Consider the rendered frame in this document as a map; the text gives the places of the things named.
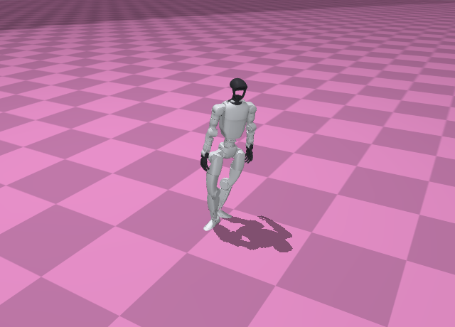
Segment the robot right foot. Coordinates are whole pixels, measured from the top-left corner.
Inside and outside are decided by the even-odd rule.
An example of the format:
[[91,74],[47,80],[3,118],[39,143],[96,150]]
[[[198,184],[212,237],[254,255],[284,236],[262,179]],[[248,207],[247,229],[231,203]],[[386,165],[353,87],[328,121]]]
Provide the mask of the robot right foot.
[[217,216],[217,220],[214,222],[213,220],[210,220],[209,223],[203,228],[205,231],[211,230],[214,228],[218,223],[220,222],[220,218]]

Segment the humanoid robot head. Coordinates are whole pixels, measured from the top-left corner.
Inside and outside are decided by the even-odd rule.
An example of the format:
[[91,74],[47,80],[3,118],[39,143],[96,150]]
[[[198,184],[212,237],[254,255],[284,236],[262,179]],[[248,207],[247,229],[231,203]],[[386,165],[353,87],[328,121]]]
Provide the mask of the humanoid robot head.
[[[242,104],[242,102],[240,102],[240,100],[245,96],[246,89],[247,89],[247,84],[245,83],[245,81],[240,78],[235,78],[235,79],[231,80],[230,86],[232,88],[233,96],[230,100],[228,100],[228,102],[233,100],[235,102],[230,102],[230,103],[235,104],[235,105]],[[238,91],[238,90],[244,90],[242,96],[235,94],[235,91]]]

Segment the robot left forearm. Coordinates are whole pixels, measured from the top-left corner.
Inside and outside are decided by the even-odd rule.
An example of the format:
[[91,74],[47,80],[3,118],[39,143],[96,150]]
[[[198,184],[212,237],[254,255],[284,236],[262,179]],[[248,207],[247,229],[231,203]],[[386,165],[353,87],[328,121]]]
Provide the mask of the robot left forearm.
[[246,138],[246,144],[245,145],[246,145],[247,148],[250,148],[250,145],[253,144],[253,142],[254,142],[255,130],[253,132],[248,132],[247,131],[246,134],[247,134],[247,138]]

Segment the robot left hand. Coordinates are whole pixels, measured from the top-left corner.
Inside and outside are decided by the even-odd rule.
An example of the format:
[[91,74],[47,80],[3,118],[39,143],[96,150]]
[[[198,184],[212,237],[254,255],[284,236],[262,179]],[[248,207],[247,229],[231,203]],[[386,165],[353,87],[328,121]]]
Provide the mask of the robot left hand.
[[[247,147],[246,147],[246,148],[247,148]],[[247,158],[248,158],[248,159],[247,159],[245,162],[248,161],[247,164],[248,164],[250,161],[252,161],[252,159],[253,159],[252,149],[253,149],[253,144],[251,144],[251,145],[250,145],[250,148],[247,148],[247,150],[246,150],[245,156],[247,156],[247,157],[245,158],[245,160],[246,160]]]

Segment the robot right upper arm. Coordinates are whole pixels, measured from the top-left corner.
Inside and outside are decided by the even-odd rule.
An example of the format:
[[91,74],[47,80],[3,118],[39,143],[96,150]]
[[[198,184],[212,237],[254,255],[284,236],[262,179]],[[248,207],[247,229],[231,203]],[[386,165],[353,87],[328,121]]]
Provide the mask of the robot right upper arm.
[[216,137],[218,135],[218,130],[216,129],[220,116],[223,115],[225,111],[225,105],[224,104],[215,104],[212,108],[212,114],[210,117],[210,136],[211,137]]

